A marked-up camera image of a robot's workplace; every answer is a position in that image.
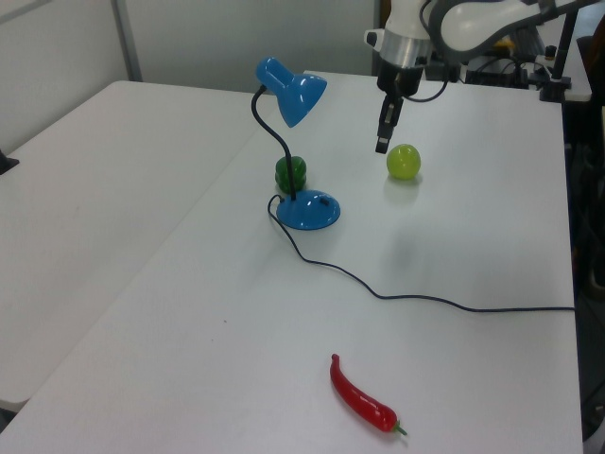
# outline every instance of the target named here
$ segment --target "plastic vegetable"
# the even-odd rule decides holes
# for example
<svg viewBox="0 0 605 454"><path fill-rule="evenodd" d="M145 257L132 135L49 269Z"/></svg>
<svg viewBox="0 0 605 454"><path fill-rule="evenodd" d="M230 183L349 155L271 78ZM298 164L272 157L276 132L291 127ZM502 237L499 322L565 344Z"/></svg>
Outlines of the plastic vegetable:
<svg viewBox="0 0 605 454"><path fill-rule="evenodd" d="M292 156L292 171L294 173L294 188L300 191L306 183L306 162L303 158ZM283 192L290 193L290 180L287 178L285 157L275 165L275 182Z"/></svg>
<svg viewBox="0 0 605 454"><path fill-rule="evenodd" d="M398 431L407 435L399 425L397 415L393 410L359 390L340 371L340 357L332 355L330 378L342 400L359 416L383 432Z"/></svg>

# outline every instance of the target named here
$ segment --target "cable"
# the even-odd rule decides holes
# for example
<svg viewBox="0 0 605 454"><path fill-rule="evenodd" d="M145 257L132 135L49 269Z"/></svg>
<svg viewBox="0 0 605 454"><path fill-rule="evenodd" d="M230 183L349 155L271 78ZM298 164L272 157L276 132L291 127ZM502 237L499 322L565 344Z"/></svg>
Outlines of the cable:
<svg viewBox="0 0 605 454"><path fill-rule="evenodd" d="M424 4L422 5L422 7L420 8L420 22L424 27L424 30L426 30L426 33L428 34L428 37L431 39L431 41L434 43L435 40L433 40L433 35L431 34L430 30L428 29L428 24L426 23L426 21L424 20L424 10L426 9L426 7L428 7L428 5L431 3L431 0L426 0L424 2ZM441 86L440 90L434 94L432 97L428 97L425 99L418 99L416 97L409 97L406 95L403 95L403 98L408 100L408 101L412 101L412 102L429 102L429 101L433 101L435 99L437 99L439 96L442 95L442 93L445 91L445 88L447 87L447 82L449 81L448 79L448 75L449 75L449 65L447 64L447 61L443 60L443 78L445 79L443 81L443 85Z"/></svg>
<svg viewBox="0 0 605 454"><path fill-rule="evenodd" d="M447 66L447 63L445 64L444 67L445 67L445 70L443 72L446 73L446 74L449 73L449 71L448 71L449 66ZM412 102L428 102L428 101L433 101L433 100L437 99L439 96L441 96L441 94L445 91L445 87L447 87L447 82L448 82L448 79L445 79L445 81L443 82L443 85L441 86L441 89L436 94L434 94L432 97L427 97L425 99L418 99L418 98L415 98L415 97L408 97L408 96L404 95L404 98L406 100L412 101Z"/></svg>
<svg viewBox="0 0 605 454"><path fill-rule="evenodd" d="M287 236L287 239L290 240L290 243L292 244L292 247L294 248L294 251L296 251L296 254L302 259L302 261L304 261L306 263L309 263L311 265L320 265L322 267L332 268L334 270L338 270L338 271L341 271L341 272L345 273L347 276L351 277L352 279L354 279L355 281L357 281L357 283L359 283L363 287L365 287L366 290L369 293L371 293L374 297L378 298L379 300L428 300L428 301L435 301L437 303L443 303L445 305L456 307L456 308L458 308L460 310L465 310L467 312L474 312L474 313L555 312L555 311L575 312L576 311L576 309L574 307L571 307L571 306L570 307L567 307L567 306L502 307L502 308L496 308L496 309L477 309L477 308L474 308L474 307L467 307L467 306L459 305L458 303L454 303L453 301L446 300L445 298L439 298L437 296L414 295L414 294L409 294L409 295L381 295L380 293L377 293L376 291L374 291L368 284L366 284L359 277L355 276L352 272L346 271L344 268L339 267L338 265L333 265L331 263L320 262L319 260L311 260L309 258L306 258L301 253L301 251L299 250L299 247L297 246L297 244L294 241L294 238L292 237L292 235L290 234L290 232L285 228L285 226L283 225L283 223L279 219L277 219L277 217L271 212L271 205L273 204L273 201L275 199L279 199L280 202L284 200L284 198L282 198L282 196L277 195L277 194L275 196L271 197L271 199L268 201L268 205L267 205L268 215L277 223L277 225L280 226L280 228L282 229L282 231Z"/></svg>

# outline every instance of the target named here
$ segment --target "lamp head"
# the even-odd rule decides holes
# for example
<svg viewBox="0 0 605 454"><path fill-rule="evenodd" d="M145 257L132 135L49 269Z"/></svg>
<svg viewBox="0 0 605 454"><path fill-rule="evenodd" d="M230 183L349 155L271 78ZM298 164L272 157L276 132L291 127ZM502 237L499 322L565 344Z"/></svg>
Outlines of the lamp head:
<svg viewBox="0 0 605 454"><path fill-rule="evenodd" d="M273 57L258 63L256 77L277 96L282 118L290 128L313 109L328 84L318 76L295 75Z"/></svg>

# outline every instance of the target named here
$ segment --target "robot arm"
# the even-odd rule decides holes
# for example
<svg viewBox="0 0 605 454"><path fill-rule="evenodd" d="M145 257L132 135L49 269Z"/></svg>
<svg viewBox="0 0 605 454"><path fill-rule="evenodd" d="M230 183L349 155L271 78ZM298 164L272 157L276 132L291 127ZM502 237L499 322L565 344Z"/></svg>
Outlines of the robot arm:
<svg viewBox="0 0 605 454"><path fill-rule="evenodd" d="M378 87L386 93L376 152L386 153L404 99L418 91L436 50L447 64L481 55L522 26L540 25L596 0L392 0L385 29L366 32L379 53Z"/></svg>

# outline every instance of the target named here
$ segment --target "white table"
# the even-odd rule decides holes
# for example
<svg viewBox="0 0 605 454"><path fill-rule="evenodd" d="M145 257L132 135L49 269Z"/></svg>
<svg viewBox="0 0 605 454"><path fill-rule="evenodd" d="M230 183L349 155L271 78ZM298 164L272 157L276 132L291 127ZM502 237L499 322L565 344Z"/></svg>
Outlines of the white table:
<svg viewBox="0 0 605 454"><path fill-rule="evenodd" d="M11 154L21 164L0 177L0 408L23 406L248 141L249 104L116 82Z"/></svg>
<svg viewBox="0 0 605 454"><path fill-rule="evenodd" d="M423 167L418 183L395 183L373 152L375 81L324 76L296 129L268 120L305 158L309 186L341 203L334 226L295 233L303 253L384 293L573 304L560 106L464 85L406 104L392 143L414 144ZM303 263L265 211L280 155L264 131L252 137L0 435L0 453L581 452L572 313L382 302ZM332 353L409 437L347 410Z"/></svg>

